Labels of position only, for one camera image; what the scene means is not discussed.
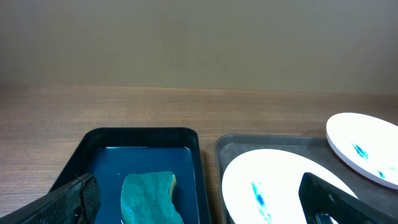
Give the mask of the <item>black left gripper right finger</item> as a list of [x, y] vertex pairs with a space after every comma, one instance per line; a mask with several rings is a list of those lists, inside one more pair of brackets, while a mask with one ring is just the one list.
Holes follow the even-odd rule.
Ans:
[[397, 224], [395, 218], [309, 172], [302, 176], [298, 195], [307, 223]]

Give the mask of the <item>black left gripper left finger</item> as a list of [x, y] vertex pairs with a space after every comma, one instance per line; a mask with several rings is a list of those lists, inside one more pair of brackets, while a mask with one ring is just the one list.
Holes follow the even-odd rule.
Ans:
[[1, 218], [4, 224], [94, 224], [100, 209], [100, 187], [86, 173]]

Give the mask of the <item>white plate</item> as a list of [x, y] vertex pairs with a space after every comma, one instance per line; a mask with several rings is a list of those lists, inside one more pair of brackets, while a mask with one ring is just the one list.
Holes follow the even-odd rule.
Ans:
[[299, 199], [304, 173], [310, 172], [355, 197], [335, 174], [292, 152], [257, 149], [233, 159], [222, 178], [222, 195], [235, 223], [306, 223]]
[[326, 122], [335, 154], [367, 179], [397, 189], [397, 125], [360, 113], [338, 113]]

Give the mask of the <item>green yellow sponge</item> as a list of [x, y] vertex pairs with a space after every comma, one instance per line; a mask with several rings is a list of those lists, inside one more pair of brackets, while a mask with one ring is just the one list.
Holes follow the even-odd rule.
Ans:
[[121, 220], [124, 224], [182, 224], [172, 203], [177, 184], [172, 172], [129, 174], [121, 190]]

